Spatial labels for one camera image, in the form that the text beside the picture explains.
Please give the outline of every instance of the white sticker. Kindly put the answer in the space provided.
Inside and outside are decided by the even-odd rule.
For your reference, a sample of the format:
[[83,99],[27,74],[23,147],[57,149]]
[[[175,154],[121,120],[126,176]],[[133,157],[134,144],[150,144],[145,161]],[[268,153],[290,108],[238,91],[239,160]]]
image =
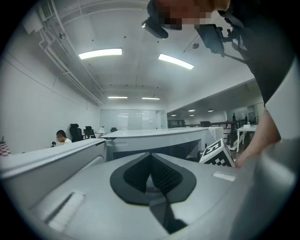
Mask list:
[[220,179],[230,181],[230,182],[233,182],[236,179],[236,176],[228,175],[228,174],[221,173],[221,172],[215,172],[213,174],[213,176],[216,177],[216,178],[220,178]]

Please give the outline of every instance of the ceiling light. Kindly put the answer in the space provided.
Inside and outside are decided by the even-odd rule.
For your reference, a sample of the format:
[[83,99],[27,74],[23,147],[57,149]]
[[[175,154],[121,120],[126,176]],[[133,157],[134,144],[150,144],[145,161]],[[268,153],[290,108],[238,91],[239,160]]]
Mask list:
[[122,49],[115,48],[115,49],[103,49],[103,50],[97,50],[97,51],[92,51],[92,52],[86,52],[86,53],[80,54],[79,57],[81,59],[86,59],[86,58],[110,56],[110,55],[122,55]]
[[159,100],[158,97],[143,97],[142,99]]
[[167,61],[167,62],[170,62],[170,63],[174,63],[174,64],[177,64],[179,66],[182,66],[184,68],[187,68],[189,70],[191,70],[194,66],[187,63],[187,62],[184,62],[184,61],[181,61],[177,58],[173,58],[173,57],[170,57],[170,56],[167,56],[167,55],[164,55],[164,54],[160,54],[159,60],[162,60],[162,61]]
[[122,96],[111,96],[111,97],[108,97],[108,98],[127,98],[127,97],[122,97]]

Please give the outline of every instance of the black rubber cover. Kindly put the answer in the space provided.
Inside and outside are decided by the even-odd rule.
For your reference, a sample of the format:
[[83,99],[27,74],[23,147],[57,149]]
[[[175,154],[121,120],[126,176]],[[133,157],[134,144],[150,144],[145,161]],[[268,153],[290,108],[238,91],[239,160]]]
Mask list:
[[149,205],[145,192],[150,174],[154,185],[169,203],[185,201],[196,186],[196,177],[192,172],[155,153],[145,153],[117,168],[111,175],[110,183],[116,195],[125,202]]

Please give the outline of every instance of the floor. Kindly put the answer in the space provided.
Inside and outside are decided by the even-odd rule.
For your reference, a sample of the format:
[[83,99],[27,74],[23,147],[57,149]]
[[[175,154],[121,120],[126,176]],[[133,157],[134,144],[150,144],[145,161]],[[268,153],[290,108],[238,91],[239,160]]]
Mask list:
[[247,148],[247,146],[251,142],[251,138],[250,138],[249,134],[246,134],[245,135],[245,140],[244,140],[244,145],[242,144],[242,142],[240,143],[239,152],[236,152],[236,150],[235,151],[231,151],[234,159],[238,159],[239,158],[239,156],[243,153],[243,151]]

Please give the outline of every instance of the black shirt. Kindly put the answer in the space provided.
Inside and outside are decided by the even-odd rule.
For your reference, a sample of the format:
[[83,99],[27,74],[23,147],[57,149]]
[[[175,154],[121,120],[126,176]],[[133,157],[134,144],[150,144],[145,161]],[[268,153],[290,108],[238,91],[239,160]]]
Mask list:
[[287,74],[294,50],[271,4],[263,0],[231,0],[229,9],[219,11],[240,34],[237,50],[246,61],[266,104]]

